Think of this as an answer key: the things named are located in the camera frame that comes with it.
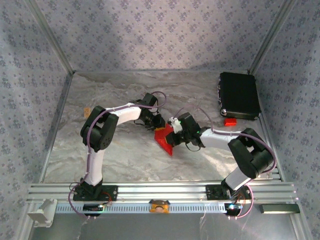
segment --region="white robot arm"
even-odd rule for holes
[[[134,104],[128,103],[121,107],[131,106],[131,105],[134,105]],[[119,124],[122,124],[128,121],[138,120],[141,114],[141,108],[138,106],[133,106],[133,107],[128,107],[118,111],[111,111],[109,114],[115,115],[118,117],[118,121],[116,123],[116,126],[118,126]],[[96,186],[103,179],[102,164],[104,160],[105,151],[106,151],[106,148],[98,150],[97,152],[93,148],[91,148],[90,162],[88,163],[89,171],[88,171],[87,177],[84,180],[89,185]]]
[[[200,148],[213,147],[231,151],[238,167],[221,182],[230,197],[246,183],[255,179],[274,160],[266,145],[261,144],[264,143],[262,139],[251,128],[232,134],[212,130],[210,127],[200,128],[189,112],[178,118],[170,118],[169,123],[173,132],[169,133],[165,139],[172,147],[181,143],[192,143]]]

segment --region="table surface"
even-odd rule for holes
[[[262,135],[259,121],[237,120],[237,126],[224,127],[218,104],[219,72],[128,72],[75,74],[66,99],[53,149],[49,156],[45,183],[79,181],[85,173],[87,148],[80,130],[85,123],[84,108],[122,106],[140,99],[145,93],[162,91],[167,103],[160,109],[165,120],[186,104],[202,107],[219,130],[239,131],[253,128]],[[159,103],[164,97],[156,95]],[[187,108],[201,127],[209,126],[199,110]],[[189,151],[184,144],[173,149],[170,157],[147,131],[133,121],[117,126],[103,159],[104,182],[223,180],[236,168],[229,151],[202,148]]]

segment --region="cable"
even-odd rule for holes
[[[155,111],[150,111],[150,113],[152,113],[152,114],[158,114],[158,113],[159,113],[159,107],[157,107]]]
[[[276,160],[276,155],[274,153],[274,151],[271,149],[271,147],[269,147],[264,141],[260,140],[259,138],[255,137],[255,136],[252,136],[252,135],[249,135],[249,134],[246,134],[246,133],[242,133],[242,132],[232,132],[232,131],[228,131],[228,132],[219,132],[219,131],[216,131],[214,129],[214,122],[212,121],[212,119],[210,118],[209,114],[206,113],[205,110],[203,110],[201,107],[199,107],[198,105],[194,105],[194,104],[187,104],[185,105],[184,107],[182,107],[175,115],[173,118],[176,118],[177,115],[183,110],[185,109],[186,107],[194,107],[194,108],[197,108],[199,110],[201,110],[205,115],[206,117],[209,119],[210,121],[210,124],[211,124],[211,131],[215,134],[219,134],[219,135],[223,135],[223,136],[243,136],[243,137],[246,137],[246,138],[250,138],[260,144],[262,144],[263,146],[265,146],[265,148],[267,149],[267,151],[271,154],[272,156],[272,159],[273,159],[273,164],[272,166],[263,171],[262,173],[263,174],[266,174],[266,173],[270,173],[273,169],[275,169],[276,167],[276,164],[277,164],[277,160]]]
[[[212,131],[212,132],[214,131],[214,122],[211,120],[211,117],[208,115],[208,113],[207,113],[205,110],[203,110],[201,107],[199,107],[199,106],[197,106],[197,105],[194,105],[194,104],[192,104],[192,103],[187,104],[187,105],[185,105],[184,107],[180,108],[180,110],[173,116],[173,118],[175,119],[175,118],[177,117],[177,115],[178,115],[183,109],[185,109],[185,108],[187,108],[187,107],[194,107],[194,108],[199,109],[201,112],[203,112],[204,115],[206,115],[206,117],[207,117],[207,118],[209,119],[209,121],[210,121],[211,131]]]
[[[197,150],[191,150],[191,149],[188,147],[188,144],[187,144],[187,143],[185,143],[185,146],[186,146],[186,148],[187,148],[189,151],[191,151],[191,152],[198,152],[198,151],[200,151],[200,149],[201,149],[201,147],[199,146],[199,149],[197,149]]]
[[[238,218],[238,216],[241,214],[242,212],[242,208],[240,208],[239,214],[237,216],[235,216],[234,218]]]
[[[70,183],[70,185],[69,185],[69,190],[71,191],[72,189],[71,189],[71,185],[72,184],[77,184],[78,182],[77,181],[74,181],[74,182],[72,182],[72,183]]]
[[[239,193],[238,196],[237,196],[237,199],[234,202],[234,204],[236,204],[240,200],[240,197],[243,197],[243,200],[246,201],[246,197],[242,193]]]
[[[146,109],[155,109],[155,108],[160,108],[162,106],[164,106],[167,102],[167,95],[162,92],[162,91],[154,91],[152,92],[151,94],[156,94],[156,93],[160,93],[164,96],[164,102],[160,105],[156,105],[156,106],[146,106],[146,105],[140,105],[140,104],[133,104],[133,105],[125,105],[125,106],[119,106],[119,107],[114,107],[112,109],[108,109],[108,110],[105,110],[103,111],[102,113],[100,113],[92,122],[92,124],[90,125],[89,127],[89,130],[88,130],[88,133],[87,133],[87,136],[86,136],[86,144],[87,144],[87,147],[88,147],[88,153],[87,153],[87,158],[86,158],[86,173],[83,177],[83,179],[78,182],[69,192],[68,194],[68,202],[70,204],[70,207],[72,208],[72,210],[78,214],[79,216],[82,216],[82,217],[85,217],[86,219],[89,218],[89,216],[87,217],[86,215],[84,215],[83,213],[80,213],[79,211],[77,211],[77,209],[75,208],[75,206],[72,204],[72,201],[71,201],[71,194],[72,192],[75,191],[75,189],[80,186],[85,180],[86,178],[88,177],[89,175],[89,172],[90,172],[90,156],[91,156],[91,153],[92,153],[92,149],[91,149],[91,146],[90,146],[90,135],[91,135],[91,132],[92,132],[92,129],[94,128],[94,126],[96,125],[97,121],[106,113],[109,113],[109,112],[115,112],[115,111],[119,111],[119,110],[123,110],[123,109],[127,109],[127,108],[133,108],[133,107],[139,107],[139,108],[146,108]]]
[[[247,184],[246,184],[246,186],[248,187],[248,189],[249,189],[249,191],[250,191],[250,195],[251,195],[251,203],[250,203],[250,207],[249,207],[248,211],[246,211],[246,212],[245,212],[245,214],[243,214],[243,215],[239,216],[239,215],[241,214],[241,211],[240,211],[239,215],[238,215],[238,216],[236,216],[238,219],[240,219],[240,218],[243,218],[243,217],[247,216],[247,215],[250,213],[250,211],[251,211],[252,207],[254,206],[254,193],[253,193],[253,191],[252,191],[252,189],[251,189],[251,187],[250,187],[249,185],[247,185]]]
[[[135,125],[145,126],[145,124],[142,124],[142,123],[136,123],[136,120],[134,120],[134,121],[133,121],[133,123],[134,123]]]
[[[112,203],[112,197],[110,196],[109,193],[107,193],[106,191],[103,191],[102,194],[108,195],[109,200],[108,200],[107,202],[102,203],[101,205],[105,205],[105,204],[108,204],[108,203]]]

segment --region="white bracket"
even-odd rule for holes
[[[28,216],[34,221],[35,228],[50,228],[56,212],[58,201],[56,199],[44,199],[36,211],[28,212]]]
[[[173,127],[173,131],[175,134],[182,131],[182,126],[181,126],[178,118],[170,117],[169,122],[170,122],[170,125]]]

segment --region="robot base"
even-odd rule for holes
[[[232,191],[223,185],[206,185],[206,198],[210,200],[236,200],[238,194],[241,194],[247,200],[251,200],[251,195],[247,186],[241,187],[238,191]]]
[[[102,185],[102,180],[95,186],[89,185],[85,181],[75,188],[73,201],[99,201],[108,202],[111,198],[112,202],[117,200],[118,186]]]

